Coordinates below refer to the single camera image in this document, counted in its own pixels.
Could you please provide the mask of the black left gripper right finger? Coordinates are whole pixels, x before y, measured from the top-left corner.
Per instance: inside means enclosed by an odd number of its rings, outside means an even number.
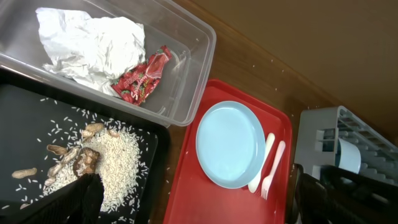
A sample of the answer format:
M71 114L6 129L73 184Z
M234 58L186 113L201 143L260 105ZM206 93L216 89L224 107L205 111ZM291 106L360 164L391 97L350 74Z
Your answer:
M292 223L397 223L397 187L335 166L296 165Z

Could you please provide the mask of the white plastic fork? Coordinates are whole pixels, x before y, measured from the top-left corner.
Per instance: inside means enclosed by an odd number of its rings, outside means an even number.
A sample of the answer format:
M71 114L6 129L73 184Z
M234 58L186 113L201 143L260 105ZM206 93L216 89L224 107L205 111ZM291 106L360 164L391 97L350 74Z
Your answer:
M285 151L285 141L281 141L277 147L277 151L275 154L275 158L271 167L271 171L269 173L268 176L266 176L263 181L262 181L262 185L261 185L261 197L264 200L267 200L268 198L268 193L270 192L270 187L271 187L271 183L273 181L275 172L277 170L277 167L279 165L280 160L282 159L282 155Z

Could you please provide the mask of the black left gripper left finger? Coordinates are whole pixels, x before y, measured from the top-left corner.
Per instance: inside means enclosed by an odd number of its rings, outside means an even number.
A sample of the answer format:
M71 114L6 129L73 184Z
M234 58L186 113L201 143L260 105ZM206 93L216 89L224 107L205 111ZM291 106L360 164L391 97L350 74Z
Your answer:
M94 224L104 199L98 174L85 174L76 181L10 215L1 215L6 224Z

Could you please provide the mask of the light blue rice bowl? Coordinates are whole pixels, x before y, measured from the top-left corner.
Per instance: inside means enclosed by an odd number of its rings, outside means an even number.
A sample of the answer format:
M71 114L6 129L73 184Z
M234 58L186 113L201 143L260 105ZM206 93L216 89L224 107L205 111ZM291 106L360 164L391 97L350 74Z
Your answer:
M335 166L358 174L361 166L361 154L358 147L339 138Z

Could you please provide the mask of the white plastic spoon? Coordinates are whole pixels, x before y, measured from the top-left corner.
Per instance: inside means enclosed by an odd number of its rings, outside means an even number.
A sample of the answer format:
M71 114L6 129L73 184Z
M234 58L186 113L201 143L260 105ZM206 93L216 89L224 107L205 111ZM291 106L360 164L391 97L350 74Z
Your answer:
M272 149L274 141L275 141L274 133L269 133L267 136L267 139L266 139L263 165L262 165L261 169L259 170L259 172L256 174L256 176L252 179L252 181L250 181L250 183L248 183L248 189L249 189L250 193L254 193L258 188L258 185L259 185L260 179L261 179L262 168L265 165L265 161L267 160L267 157Z

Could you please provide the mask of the red snack wrapper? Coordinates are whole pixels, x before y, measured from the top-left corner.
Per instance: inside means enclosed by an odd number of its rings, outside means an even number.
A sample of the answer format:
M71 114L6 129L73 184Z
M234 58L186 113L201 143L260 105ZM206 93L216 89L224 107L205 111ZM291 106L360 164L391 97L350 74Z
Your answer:
M126 102L139 106L154 91L162 78L165 65L172 59L167 46L161 46L145 62L136 65L110 87Z

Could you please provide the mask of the rice and food scraps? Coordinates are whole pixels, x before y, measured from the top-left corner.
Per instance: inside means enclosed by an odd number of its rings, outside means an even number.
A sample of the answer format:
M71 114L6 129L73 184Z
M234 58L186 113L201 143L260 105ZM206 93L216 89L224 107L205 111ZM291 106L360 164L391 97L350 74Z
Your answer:
M87 133L87 129L77 125L56 126L41 134L27 152L17 147L7 155L17 165L9 171L10 176L2 187L22 202L38 201L88 172L91 159L83 151L87 147L99 153L94 172L99 174L104 186L101 211L121 213L125 210L134 215L140 207L140 194L149 174L146 162L150 134L120 121L107 122L91 137Z

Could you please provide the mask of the light blue plate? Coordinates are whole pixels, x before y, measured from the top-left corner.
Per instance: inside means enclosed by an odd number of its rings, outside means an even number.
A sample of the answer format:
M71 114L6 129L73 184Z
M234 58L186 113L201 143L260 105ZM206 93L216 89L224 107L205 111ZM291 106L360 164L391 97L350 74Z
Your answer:
M221 101L203 115L195 147L205 175L226 189L247 186L264 162L266 134L254 112L237 101Z

